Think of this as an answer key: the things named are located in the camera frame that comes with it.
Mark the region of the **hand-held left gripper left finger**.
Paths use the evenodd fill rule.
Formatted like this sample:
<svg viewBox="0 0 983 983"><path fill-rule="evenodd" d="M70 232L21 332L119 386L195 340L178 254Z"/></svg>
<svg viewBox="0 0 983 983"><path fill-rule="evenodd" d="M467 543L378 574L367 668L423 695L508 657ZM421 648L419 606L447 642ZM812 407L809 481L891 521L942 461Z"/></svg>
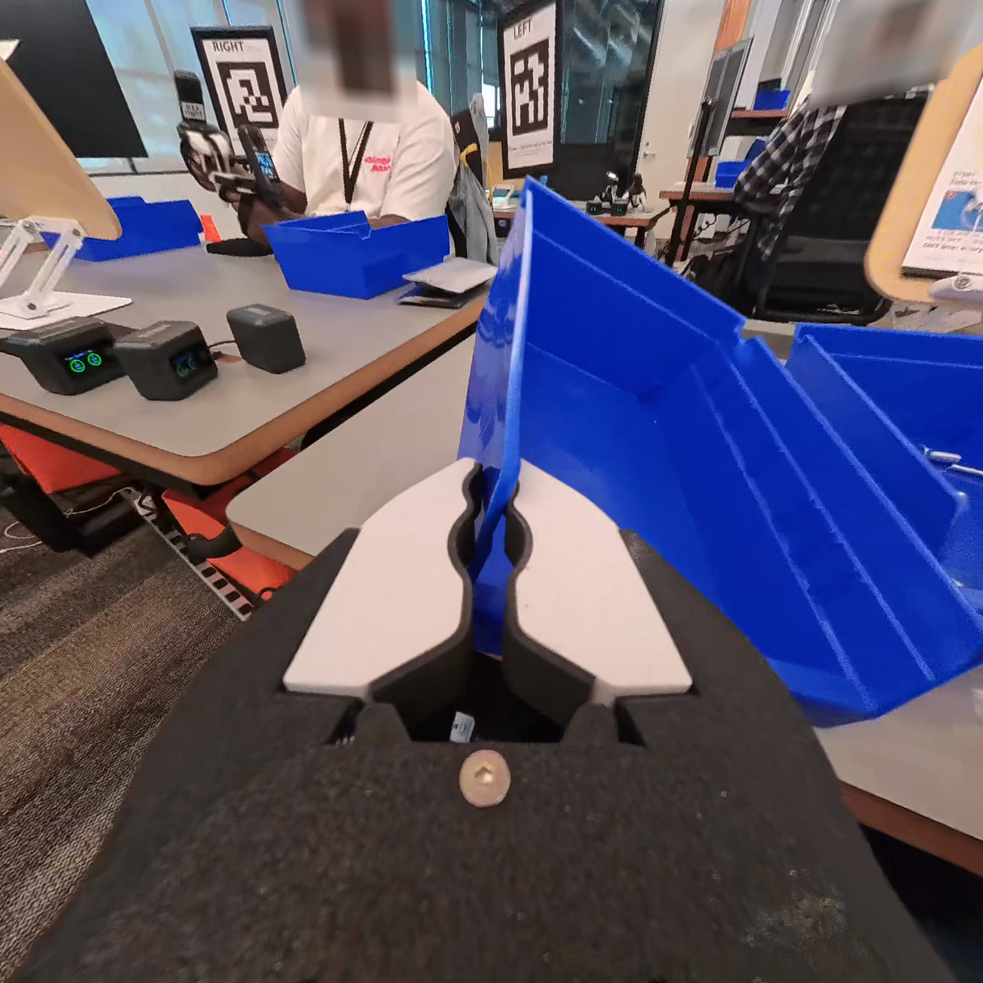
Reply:
<svg viewBox="0 0 983 983"><path fill-rule="evenodd" d="M481 465L460 458L362 524L283 676L291 693L395 706L410 725L466 688Z"/></svg>

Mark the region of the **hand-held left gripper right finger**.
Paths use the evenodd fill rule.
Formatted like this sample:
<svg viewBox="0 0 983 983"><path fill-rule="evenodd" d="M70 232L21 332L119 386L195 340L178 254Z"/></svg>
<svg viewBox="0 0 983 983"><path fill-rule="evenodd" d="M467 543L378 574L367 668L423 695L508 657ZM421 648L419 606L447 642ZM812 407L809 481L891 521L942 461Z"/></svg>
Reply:
<svg viewBox="0 0 983 983"><path fill-rule="evenodd" d="M501 660L511 692L558 726L586 705L676 696L693 678L621 530L524 461L505 512Z"/></svg>

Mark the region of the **blue plastic bin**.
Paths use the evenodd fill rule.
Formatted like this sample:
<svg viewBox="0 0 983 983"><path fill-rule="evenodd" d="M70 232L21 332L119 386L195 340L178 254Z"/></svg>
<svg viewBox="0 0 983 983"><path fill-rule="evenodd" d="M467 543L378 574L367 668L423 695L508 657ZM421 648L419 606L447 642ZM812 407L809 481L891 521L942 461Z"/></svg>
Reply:
<svg viewBox="0 0 983 983"><path fill-rule="evenodd" d="M887 690L877 718L981 665L981 479L930 464L925 446L982 463L979 336L800 325L785 363L793 380L901 520L902 540L874 543L871 512L848 508L889 623L912 648L875 654Z"/></svg>
<svg viewBox="0 0 983 983"><path fill-rule="evenodd" d="M140 196L110 198L97 217L113 211L121 228L117 239L83 238L76 259L104 263L168 252L200 244L201 219L188 200L147 202Z"/></svg>
<svg viewBox="0 0 983 983"><path fill-rule="evenodd" d="M294 291L371 300L404 276L444 261L451 251L446 215L373 227L362 211L265 226L268 244Z"/></svg>
<svg viewBox="0 0 983 983"><path fill-rule="evenodd" d="M905 701L903 633L848 530L864 485L743 320L534 179L478 323L460 450L499 519L524 460L637 534L818 726Z"/></svg>

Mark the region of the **grey desk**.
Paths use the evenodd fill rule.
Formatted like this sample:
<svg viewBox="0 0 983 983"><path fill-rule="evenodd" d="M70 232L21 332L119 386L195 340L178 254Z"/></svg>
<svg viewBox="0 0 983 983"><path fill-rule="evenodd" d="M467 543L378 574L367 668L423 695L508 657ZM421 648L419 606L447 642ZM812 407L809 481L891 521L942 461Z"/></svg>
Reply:
<svg viewBox="0 0 983 983"><path fill-rule="evenodd" d="M300 570L341 531L455 457L473 336L241 493L244 546ZM980 876L981 670L872 722L819 731L842 798L864 826Z"/></svg>

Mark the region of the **grey table wooden edge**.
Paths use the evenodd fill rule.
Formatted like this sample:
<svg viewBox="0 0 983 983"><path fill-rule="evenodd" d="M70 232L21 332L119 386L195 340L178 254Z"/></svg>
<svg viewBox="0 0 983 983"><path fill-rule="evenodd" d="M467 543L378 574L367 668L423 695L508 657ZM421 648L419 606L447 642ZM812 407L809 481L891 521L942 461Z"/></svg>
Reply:
<svg viewBox="0 0 983 983"><path fill-rule="evenodd" d="M226 313L264 303L292 313L306 353L300 369L274 375L218 361L218 375L181 401L149 401L127 379L90 393L43 390L22 362L1 357L2 422L166 487L195 493L222 484L302 436L440 346L474 330L487 296L444 311L400 305L400 291L370 300L289 289L272 257L229 258L203 247L103 264L72 262L69 292L131 304L112 324L143 328L193 322L207 342L230 337Z"/></svg>

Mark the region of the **small black box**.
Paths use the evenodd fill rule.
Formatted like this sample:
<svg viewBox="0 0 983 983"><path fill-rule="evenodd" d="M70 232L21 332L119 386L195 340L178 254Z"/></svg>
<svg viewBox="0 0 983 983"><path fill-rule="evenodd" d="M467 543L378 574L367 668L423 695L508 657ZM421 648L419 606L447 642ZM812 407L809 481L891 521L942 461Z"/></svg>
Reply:
<svg viewBox="0 0 983 983"><path fill-rule="evenodd" d="M264 304L231 309L226 320L241 357L271 375L283 375L307 362L296 318Z"/></svg>

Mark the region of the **black digital timer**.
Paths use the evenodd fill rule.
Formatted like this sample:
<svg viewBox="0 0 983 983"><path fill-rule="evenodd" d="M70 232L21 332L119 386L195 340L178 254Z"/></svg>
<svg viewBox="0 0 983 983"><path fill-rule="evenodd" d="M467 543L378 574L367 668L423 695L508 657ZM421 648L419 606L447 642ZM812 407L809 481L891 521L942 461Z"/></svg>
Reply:
<svg viewBox="0 0 983 983"><path fill-rule="evenodd" d="M99 316L76 316L14 331L2 339L1 351L22 362L45 391L76 396L126 375L115 345L130 333Z"/></svg>
<svg viewBox="0 0 983 983"><path fill-rule="evenodd" d="M161 320L116 339L113 354L142 398L181 401L218 376L201 327Z"/></svg>

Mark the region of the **grey metal plate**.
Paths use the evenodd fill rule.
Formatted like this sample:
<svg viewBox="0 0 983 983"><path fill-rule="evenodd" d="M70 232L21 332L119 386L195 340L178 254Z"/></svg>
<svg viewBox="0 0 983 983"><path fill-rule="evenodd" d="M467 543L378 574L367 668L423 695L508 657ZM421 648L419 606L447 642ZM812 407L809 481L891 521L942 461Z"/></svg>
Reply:
<svg viewBox="0 0 983 983"><path fill-rule="evenodd" d="M399 298L403 306L458 310L478 298L496 278L498 267L453 257L403 276L409 289Z"/></svg>

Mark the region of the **black office chair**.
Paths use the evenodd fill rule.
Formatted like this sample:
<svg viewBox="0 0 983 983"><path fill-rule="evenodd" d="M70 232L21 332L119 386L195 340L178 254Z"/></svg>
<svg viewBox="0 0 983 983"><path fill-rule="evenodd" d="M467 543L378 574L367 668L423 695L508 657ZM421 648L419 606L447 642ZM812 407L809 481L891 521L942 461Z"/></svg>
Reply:
<svg viewBox="0 0 983 983"><path fill-rule="evenodd" d="M926 88L848 105L793 211L779 196L735 205L752 218L729 300L762 320L845 319L865 326L887 311L864 260L929 98Z"/></svg>

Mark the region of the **printed instruction sheet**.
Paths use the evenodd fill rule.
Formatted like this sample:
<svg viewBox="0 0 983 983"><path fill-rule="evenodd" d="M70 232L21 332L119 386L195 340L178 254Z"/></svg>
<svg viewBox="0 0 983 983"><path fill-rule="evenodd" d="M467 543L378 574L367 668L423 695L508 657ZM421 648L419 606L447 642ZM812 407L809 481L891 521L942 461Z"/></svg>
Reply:
<svg viewBox="0 0 983 983"><path fill-rule="evenodd" d="M929 279L981 274L981 169L953 169L940 175L918 220L902 271Z"/></svg>

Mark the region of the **black white marker board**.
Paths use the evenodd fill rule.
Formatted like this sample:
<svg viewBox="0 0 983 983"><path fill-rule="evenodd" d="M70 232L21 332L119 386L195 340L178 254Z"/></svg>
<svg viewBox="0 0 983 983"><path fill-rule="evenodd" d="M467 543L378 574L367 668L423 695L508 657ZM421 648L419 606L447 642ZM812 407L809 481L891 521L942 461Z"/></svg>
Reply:
<svg viewBox="0 0 983 983"><path fill-rule="evenodd" d="M191 27L203 80L238 158L244 158L239 128L251 126L275 146L288 96L272 26Z"/></svg>
<svg viewBox="0 0 983 983"><path fill-rule="evenodd" d="M560 141L561 3L521 2L498 22L503 174L547 174Z"/></svg>

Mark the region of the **black monitor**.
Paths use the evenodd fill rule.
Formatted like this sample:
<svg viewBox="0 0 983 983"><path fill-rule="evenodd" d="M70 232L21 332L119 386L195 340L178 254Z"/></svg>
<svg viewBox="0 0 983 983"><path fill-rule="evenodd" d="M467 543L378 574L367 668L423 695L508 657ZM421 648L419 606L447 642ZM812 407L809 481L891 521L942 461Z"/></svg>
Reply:
<svg viewBox="0 0 983 983"><path fill-rule="evenodd" d="M137 123L84 1L3 1L9 65L80 158L142 158Z"/></svg>

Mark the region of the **orange table frame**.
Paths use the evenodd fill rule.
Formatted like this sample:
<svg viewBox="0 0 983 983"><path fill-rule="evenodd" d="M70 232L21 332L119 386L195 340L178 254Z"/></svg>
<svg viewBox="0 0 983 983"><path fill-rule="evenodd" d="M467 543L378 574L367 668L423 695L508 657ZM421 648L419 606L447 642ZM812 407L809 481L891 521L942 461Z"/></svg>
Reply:
<svg viewBox="0 0 983 983"><path fill-rule="evenodd" d="M179 488L176 480L151 469L114 465L9 424L2 424L1 435L2 448L18 473L46 495L133 480L134 487L151 494L157 518L178 532L183 546L190 549L191 562L216 571L252 605L269 600L294 575L284 563L243 546L227 512L234 498L295 457L295 448L277 449L218 485Z"/></svg>

